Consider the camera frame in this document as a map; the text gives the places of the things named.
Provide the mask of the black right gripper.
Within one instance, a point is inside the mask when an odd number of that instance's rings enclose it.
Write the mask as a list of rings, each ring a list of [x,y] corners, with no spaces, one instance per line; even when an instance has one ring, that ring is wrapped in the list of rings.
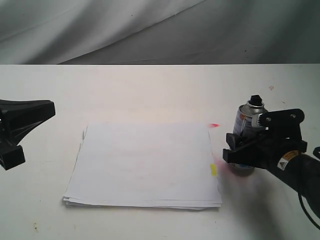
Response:
[[[238,164],[246,174],[258,168],[276,177],[298,177],[301,157],[308,146],[302,140],[300,128],[304,119],[305,114],[299,108],[256,114],[251,120],[255,130],[251,138],[226,134],[229,149],[223,149],[222,158],[228,164]]]

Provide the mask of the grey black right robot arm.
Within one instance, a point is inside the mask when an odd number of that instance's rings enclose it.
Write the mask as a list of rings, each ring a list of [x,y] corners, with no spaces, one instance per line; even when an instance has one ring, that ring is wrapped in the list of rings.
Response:
[[[305,119],[301,109],[269,111],[252,121],[263,129],[248,138],[226,134],[229,149],[223,150],[228,164],[264,169],[305,197],[315,215],[320,214],[320,162],[306,154],[300,124]]]

